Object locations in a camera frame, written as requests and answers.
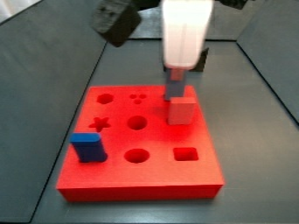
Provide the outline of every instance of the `red block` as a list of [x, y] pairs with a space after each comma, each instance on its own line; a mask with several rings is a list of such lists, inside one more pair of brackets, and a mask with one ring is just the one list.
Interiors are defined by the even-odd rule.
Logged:
[[170, 125], [169, 109], [165, 86], [88, 90], [75, 132], [100, 132], [107, 161], [80, 163], [70, 145], [56, 185], [67, 201], [217, 196], [225, 180], [201, 107], [190, 125]]
[[194, 97], [173, 97], [169, 123], [191, 124], [197, 100]]

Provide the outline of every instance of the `red foam board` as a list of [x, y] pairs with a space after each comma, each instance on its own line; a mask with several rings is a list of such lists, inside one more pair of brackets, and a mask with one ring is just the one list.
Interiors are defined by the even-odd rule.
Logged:
[[[195, 97], [193, 86], [186, 97]], [[214, 198], [225, 185], [201, 104], [170, 125], [165, 86], [91, 87], [74, 132], [99, 132], [104, 163], [70, 145], [56, 188], [67, 201]]]

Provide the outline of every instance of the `square hole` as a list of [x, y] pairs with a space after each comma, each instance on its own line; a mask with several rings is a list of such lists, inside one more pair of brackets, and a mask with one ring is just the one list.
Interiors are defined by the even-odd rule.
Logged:
[[199, 160], [198, 151], [193, 147], [174, 148], [174, 159], [177, 161], [195, 161]]

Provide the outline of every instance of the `star-shaped hole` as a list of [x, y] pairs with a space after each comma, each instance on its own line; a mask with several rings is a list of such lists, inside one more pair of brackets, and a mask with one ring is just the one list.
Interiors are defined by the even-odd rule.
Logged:
[[100, 119], [99, 117], [94, 118], [94, 123], [90, 125], [91, 128], [96, 128], [98, 132], [100, 132], [104, 128], [110, 128], [108, 117]]

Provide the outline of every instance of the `gray table surface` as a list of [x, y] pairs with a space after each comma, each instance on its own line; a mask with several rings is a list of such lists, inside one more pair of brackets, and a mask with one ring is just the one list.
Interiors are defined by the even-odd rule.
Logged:
[[[234, 42], [209, 42], [197, 87], [227, 181], [215, 199], [68, 203], [55, 190], [68, 143], [32, 222], [299, 222], [299, 131]], [[90, 85], [165, 84], [161, 41], [107, 46]]]

